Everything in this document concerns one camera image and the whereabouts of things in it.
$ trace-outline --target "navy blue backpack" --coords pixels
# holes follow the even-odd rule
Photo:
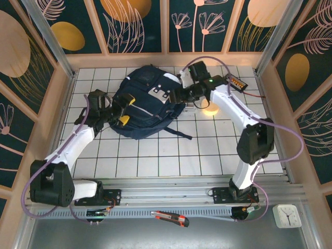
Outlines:
[[[144,139],[161,130],[168,131],[187,139],[192,139],[167,126],[176,119],[185,108],[185,104],[171,104],[169,94],[173,89],[182,87],[177,77],[152,65],[143,66],[130,73],[121,83],[114,95],[116,98],[129,93],[136,99],[128,106],[125,115],[130,117],[124,127],[111,128],[117,133],[133,139]]]

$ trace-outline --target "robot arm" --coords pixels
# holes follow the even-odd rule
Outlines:
[[[229,192],[235,200],[241,199],[251,191],[253,177],[258,170],[257,165],[273,150],[274,128],[253,120],[251,117],[262,118],[248,109],[231,93],[232,97],[244,110],[250,113],[251,117],[235,104],[228,93],[228,76],[225,78],[219,75],[211,77],[203,62],[191,65],[189,71],[194,84],[188,88],[178,88],[173,91],[170,95],[170,101],[188,103],[205,96],[208,101],[211,100],[218,105],[233,121],[241,133],[237,146],[240,161],[235,175],[229,182]],[[269,118],[262,120],[272,122]]]
[[[105,92],[95,90],[89,93],[89,111],[84,123],[83,109],[75,121],[68,138],[43,161],[35,160],[30,167],[33,175],[51,158],[56,158],[30,184],[30,197],[33,202],[68,206],[73,200],[96,197],[102,193],[102,185],[94,180],[73,180],[71,169],[83,149],[97,136],[104,123],[125,125],[129,117],[124,116],[125,109],[135,99],[124,94],[112,99]]]

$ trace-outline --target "mounting plate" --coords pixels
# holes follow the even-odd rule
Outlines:
[[[112,205],[119,206],[121,201],[121,189],[104,189],[103,199],[96,201],[94,198],[82,198],[75,201],[75,206],[110,206],[109,201]]]
[[[250,198],[244,198],[241,200],[234,200],[233,197],[230,195],[228,187],[223,188],[212,188],[212,195],[214,204],[228,204],[228,203],[250,203]],[[248,193],[250,197],[255,201],[259,202],[259,197],[257,193],[257,188],[252,187],[250,193]]]

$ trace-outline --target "white grid floor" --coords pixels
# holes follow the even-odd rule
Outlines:
[[[84,68],[80,69],[72,95],[70,108],[61,140],[71,132],[86,101],[83,97],[99,89],[115,93],[129,68]],[[161,67],[172,74],[180,67]],[[207,67],[211,76],[224,75],[220,66]],[[248,84],[247,92],[259,95],[253,70],[249,66],[231,66],[231,72]],[[252,111],[266,117],[260,98],[235,92]],[[232,175],[239,157],[236,152],[239,132],[221,110],[212,117],[203,113],[182,113],[169,126],[193,136],[190,141],[161,131],[143,140],[119,136],[112,129],[103,130],[81,153],[72,174],[74,178],[122,178]],[[275,149],[268,159],[277,159]],[[263,165],[258,174],[283,174],[280,163]]]

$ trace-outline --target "white clock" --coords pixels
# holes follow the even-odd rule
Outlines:
[[[291,204],[279,204],[272,208],[276,226],[279,228],[301,227],[301,219],[297,208]]]

